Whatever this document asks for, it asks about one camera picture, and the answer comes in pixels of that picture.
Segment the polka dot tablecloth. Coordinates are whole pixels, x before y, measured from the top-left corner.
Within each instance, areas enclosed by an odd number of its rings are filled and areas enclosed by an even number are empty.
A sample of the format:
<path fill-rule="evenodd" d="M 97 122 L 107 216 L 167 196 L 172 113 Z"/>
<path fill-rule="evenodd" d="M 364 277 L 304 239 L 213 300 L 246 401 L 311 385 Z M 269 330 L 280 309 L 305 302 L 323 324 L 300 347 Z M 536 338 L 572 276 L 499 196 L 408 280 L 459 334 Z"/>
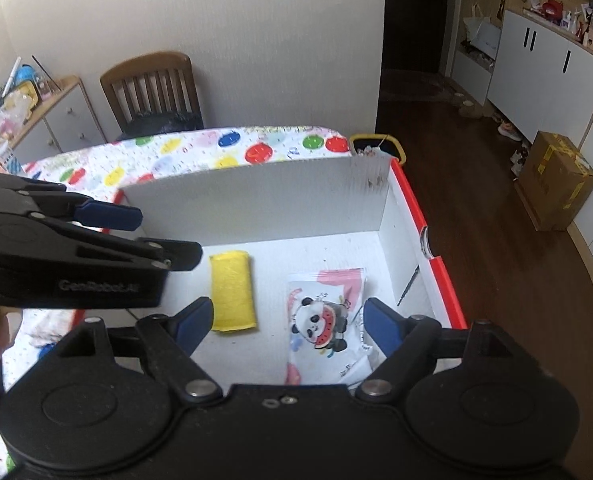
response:
<path fill-rule="evenodd" d="M 176 174 L 349 155 L 345 136 L 323 127 L 231 127 L 141 136 L 32 160 L 22 168 L 33 179 L 58 181 L 69 191 L 117 202 L 127 185 Z M 0 362 L 8 365 L 6 386 L 13 385 L 36 362 L 40 350 L 51 349 L 87 313 L 30 313 L 21 328 L 21 342 Z M 0 477 L 12 467 L 0 438 Z"/>

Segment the brown cardboard box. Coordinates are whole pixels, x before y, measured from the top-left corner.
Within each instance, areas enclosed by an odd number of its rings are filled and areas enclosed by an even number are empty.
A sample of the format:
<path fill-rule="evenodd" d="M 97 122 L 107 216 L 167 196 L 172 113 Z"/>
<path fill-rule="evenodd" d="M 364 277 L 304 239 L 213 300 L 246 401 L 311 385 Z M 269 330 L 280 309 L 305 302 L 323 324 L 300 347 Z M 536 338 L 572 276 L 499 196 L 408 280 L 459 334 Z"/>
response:
<path fill-rule="evenodd" d="M 567 136 L 539 131 L 515 184 L 537 231 L 564 231 L 593 191 L 593 168 Z"/>

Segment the clear plastic bag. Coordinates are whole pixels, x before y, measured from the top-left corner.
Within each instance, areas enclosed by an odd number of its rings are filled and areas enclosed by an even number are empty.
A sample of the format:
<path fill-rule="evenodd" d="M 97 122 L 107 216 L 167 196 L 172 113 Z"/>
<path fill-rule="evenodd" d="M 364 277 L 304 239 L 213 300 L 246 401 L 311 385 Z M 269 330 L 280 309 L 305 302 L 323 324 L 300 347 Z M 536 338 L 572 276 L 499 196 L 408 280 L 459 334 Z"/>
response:
<path fill-rule="evenodd" d="M 0 107 L 0 163 L 12 155 L 12 141 L 19 135 L 31 110 L 32 99 L 19 92 L 11 92 Z"/>

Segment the white wall cabinet unit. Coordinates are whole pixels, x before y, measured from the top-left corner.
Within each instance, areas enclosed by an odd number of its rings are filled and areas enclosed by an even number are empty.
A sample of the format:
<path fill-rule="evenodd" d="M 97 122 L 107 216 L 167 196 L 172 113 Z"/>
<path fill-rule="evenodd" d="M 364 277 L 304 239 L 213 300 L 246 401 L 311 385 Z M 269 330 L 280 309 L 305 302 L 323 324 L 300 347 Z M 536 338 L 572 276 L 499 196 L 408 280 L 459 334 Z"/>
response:
<path fill-rule="evenodd" d="M 451 0 L 448 75 L 526 140 L 593 127 L 593 0 Z"/>

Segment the panda print packet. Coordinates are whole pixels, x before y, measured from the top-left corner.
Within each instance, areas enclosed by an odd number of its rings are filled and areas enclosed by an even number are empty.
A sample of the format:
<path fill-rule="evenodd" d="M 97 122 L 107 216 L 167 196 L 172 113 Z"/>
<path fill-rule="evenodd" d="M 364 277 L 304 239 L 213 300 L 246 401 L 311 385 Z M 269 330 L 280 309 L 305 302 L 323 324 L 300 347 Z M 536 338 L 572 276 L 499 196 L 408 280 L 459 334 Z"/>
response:
<path fill-rule="evenodd" d="M 365 285 L 362 268 L 290 276 L 289 385 L 342 384 L 353 390 L 372 373 L 374 346 L 363 325 Z"/>

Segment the black cushion on chair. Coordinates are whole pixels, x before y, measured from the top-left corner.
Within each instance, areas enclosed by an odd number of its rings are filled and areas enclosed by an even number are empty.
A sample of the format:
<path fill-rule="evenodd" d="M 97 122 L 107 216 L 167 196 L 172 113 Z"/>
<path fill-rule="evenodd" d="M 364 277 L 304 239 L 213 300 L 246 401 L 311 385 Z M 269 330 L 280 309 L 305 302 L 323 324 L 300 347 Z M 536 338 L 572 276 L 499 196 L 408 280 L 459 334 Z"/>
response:
<path fill-rule="evenodd" d="M 118 141 L 158 136 L 159 134 L 196 131 L 204 128 L 203 119 L 193 113 L 139 114 L 123 129 Z"/>

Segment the brown wooden chair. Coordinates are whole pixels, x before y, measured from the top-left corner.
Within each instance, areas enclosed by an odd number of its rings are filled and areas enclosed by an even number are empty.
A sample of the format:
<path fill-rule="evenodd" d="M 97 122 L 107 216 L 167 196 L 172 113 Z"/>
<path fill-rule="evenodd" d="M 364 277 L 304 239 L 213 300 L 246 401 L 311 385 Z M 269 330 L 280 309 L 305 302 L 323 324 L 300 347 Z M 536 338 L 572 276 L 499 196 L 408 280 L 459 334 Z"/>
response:
<path fill-rule="evenodd" d="M 102 74 L 100 84 L 121 134 L 139 114 L 193 113 L 202 117 L 191 60 L 180 52 L 129 58 Z"/>

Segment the wooden side cabinet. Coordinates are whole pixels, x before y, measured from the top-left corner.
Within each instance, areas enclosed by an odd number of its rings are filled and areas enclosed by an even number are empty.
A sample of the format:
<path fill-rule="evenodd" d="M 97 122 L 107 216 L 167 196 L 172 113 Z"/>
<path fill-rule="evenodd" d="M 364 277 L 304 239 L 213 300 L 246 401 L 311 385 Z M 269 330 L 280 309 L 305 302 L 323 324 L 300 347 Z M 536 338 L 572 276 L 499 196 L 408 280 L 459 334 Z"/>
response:
<path fill-rule="evenodd" d="M 61 91 L 33 110 L 12 153 L 22 164 L 106 143 L 80 77 L 66 76 Z"/>

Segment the red cardboard shoe box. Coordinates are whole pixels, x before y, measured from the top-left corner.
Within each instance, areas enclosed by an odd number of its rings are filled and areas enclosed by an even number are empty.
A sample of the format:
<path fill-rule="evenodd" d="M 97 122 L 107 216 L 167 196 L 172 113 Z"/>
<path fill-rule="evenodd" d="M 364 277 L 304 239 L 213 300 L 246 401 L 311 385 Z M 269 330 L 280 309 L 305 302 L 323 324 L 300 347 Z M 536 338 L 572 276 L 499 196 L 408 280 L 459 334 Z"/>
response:
<path fill-rule="evenodd" d="M 375 297 L 401 315 L 465 324 L 403 170 L 385 160 L 306 159 L 195 172 L 126 186 L 118 201 L 142 211 L 142 236 L 194 240 L 203 248 L 196 270 L 170 275 L 164 314 L 211 293 L 212 255 L 250 255 L 257 326 L 210 333 L 192 355 L 223 387 L 287 384 L 292 274 L 362 268 L 363 302 Z"/>

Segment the yellow rimmed bin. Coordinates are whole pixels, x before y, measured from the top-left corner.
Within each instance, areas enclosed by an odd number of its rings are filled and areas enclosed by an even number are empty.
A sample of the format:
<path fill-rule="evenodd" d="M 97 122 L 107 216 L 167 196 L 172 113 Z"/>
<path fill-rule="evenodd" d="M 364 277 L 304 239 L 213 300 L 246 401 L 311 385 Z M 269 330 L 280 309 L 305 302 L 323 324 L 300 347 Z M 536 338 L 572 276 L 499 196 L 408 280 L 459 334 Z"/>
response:
<path fill-rule="evenodd" d="M 357 133 L 349 138 L 351 154 L 359 156 L 389 156 L 405 165 L 407 156 L 394 136 L 381 133 Z"/>

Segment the yellow sponge cloth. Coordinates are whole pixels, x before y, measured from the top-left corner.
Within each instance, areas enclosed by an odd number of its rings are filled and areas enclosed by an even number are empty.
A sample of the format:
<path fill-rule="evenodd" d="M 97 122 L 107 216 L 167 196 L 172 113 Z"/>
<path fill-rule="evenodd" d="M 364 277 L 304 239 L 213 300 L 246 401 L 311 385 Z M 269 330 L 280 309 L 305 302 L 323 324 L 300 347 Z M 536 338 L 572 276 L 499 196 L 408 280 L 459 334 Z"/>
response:
<path fill-rule="evenodd" d="M 250 255 L 231 250 L 210 257 L 213 330 L 220 333 L 257 326 Z"/>

